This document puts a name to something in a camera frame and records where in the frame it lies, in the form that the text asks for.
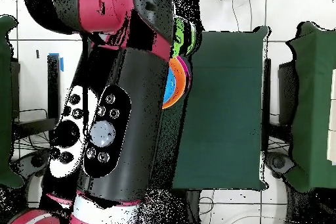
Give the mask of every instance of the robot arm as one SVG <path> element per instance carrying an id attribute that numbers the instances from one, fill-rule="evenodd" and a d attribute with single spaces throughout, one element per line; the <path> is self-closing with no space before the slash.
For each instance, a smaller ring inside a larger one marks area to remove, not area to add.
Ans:
<path id="1" fill-rule="evenodd" d="M 156 151 L 173 0 L 50 1 L 26 5 L 46 29 L 80 33 L 83 52 L 51 139 L 40 210 L 29 218 L 62 206 L 73 210 L 70 224 L 136 224 Z"/>

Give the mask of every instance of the blue tape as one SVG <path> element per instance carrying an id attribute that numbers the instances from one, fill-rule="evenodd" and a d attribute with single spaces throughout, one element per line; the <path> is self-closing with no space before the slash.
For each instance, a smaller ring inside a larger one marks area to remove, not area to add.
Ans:
<path id="1" fill-rule="evenodd" d="M 64 62 L 63 62 L 63 58 L 60 59 L 60 71 L 61 71 L 61 72 L 64 71 Z"/>
<path id="2" fill-rule="evenodd" d="M 166 103 L 175 92 L 176 79 L 171 68 L 168 71 L 167 84 L 165 86 L 165 95 L 163 96 L 163 103 Z"/>

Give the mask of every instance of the floor tile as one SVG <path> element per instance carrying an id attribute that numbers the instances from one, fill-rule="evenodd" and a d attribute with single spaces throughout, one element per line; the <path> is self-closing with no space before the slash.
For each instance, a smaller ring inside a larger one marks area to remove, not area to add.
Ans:
<path id="1" fill-rule="evenodd" d="M 286 218 L 286 205 L 262 205 L 261 224 L 284 224 Z"/>
<path id="2" fill-rule="evenodd" d="M 264 25 L 265 0 L 199 0 L 201 20 L 206 31 L 250 32 Z"/>
<path id="3" fill-rule="evenodd" d="M 199 218 L 201 219 L 201 224 L 210 224 L 211 218 L 211 204 L 199 204 Z"/>
<path id="4" fill-rule="evenodd" d="M 201 197 L 199 199 L 200 203 L 212 203 L 213 201 L 214 190 L 203 190 L 201 192 Z"/>
<path id="5" fill-rule="evenodd" d="M 266 166 L 264 167 L 264 181 L 269 185 L 269 188 L 261 192 L 262 202 L 266 204 L 286 204 L 285 183 L 281 179 L 274 178 L 272 172 Z"/>
<path id="6" fill-rule="evenodd" d="M 39 203 L 42 195 L 41 187 L 42 177 L 33 177 L 28 189 L 28 202 L 36 205 Z"/>
<path id="7" fill-rule="evenodd" d="M 29 14 L 24 0 L 18 0 L 19 39 L 81 39 L 79 34 L 64 35 L 40 26 Z"/>
<path id="8" fill-rule="evenodd" d="M 16 0 L 0 0 L 0 16 L 4 14 L 16 18 Z M 16 39 L 16 28 L 10 31 L 9 39 Z"/>
<path id="9" fill-rule="evenodd" d="M 311 21 L 322 28 L 336 28 L 335 0 L 267 0 L 266 24 L 272 29 L 269 40 L 287 41 L 301 22 Z"/>
<path id="10" fill-rule="evenodd" d="M 260 203 L 261 193 L 254 190 L 218 189 L 213 195 L 214 203 Z"/>
<path id="11" fill-rule="evenodd" d="M 210 224 L 260 224 L 261 205 L 215 204 Z"/>

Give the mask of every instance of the white tile floor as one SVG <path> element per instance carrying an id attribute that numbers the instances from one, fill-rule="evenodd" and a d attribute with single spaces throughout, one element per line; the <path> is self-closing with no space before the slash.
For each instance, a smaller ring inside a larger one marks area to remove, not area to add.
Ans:
<path id="1" fill-rule="evenodd" d="M 293 58 L 291 50 L 284 42 L 295 37 L 297 25 L 303 21 L 313 21 L 328 30 L 336 28 L 335 0 L 200 0 L 200 10 L 206 30 L 233 32 L 238 31 L 239 27 L 241 32 L 250 32 L 264 25 L 272 30 L 268 38 L 267 57 L 272 60 L 270 112 L 273 114 L 271 121 L 275 123 L 278 122 L 279 112 L 278 66 Z M 34 71 L 43 70 L 39 61 L 34 58 L 35 50 L 41 50 L 43 56 L 47 53 L 60 53 L 66 58 L 64 62 L 69 64 L 66 66 L 68 71 L 61 75 L 62 89 L 66 89 L 72 79 L 80 48 L 75 41 L 64 40 L 76 40 L 79 36 L 61 35 L 43 29 L 30 17 L 23 0 L 0 0 L 0 14 L 13 15 L 19 21 L 18 28 L 10 33 L 9 38 L 14 48 L 14 56 L 18 56 L 23 64 L 21 90 L 26 94 L 21 98 L 24 105 L 22 108 L 43 106 L 44 95 L 40 102 L 34 98 L 36 89 L 45 83 L 43 78 L 33 78 Z M 36 82 L 36 87 L 30 89 L 32 81 Z M 281 180 L 273 178 L 267 169 L 264 170 L 264 180 L 269 188 L 262 192 L 203 191 L 201 196 L 208 198 L 201 199 L 202 224 L 282 224 L 286 213 L 285 185 Z M 31 194 L 30 200 L 36 202 L 38 198 L 38 193 L 35 196 Z"/>

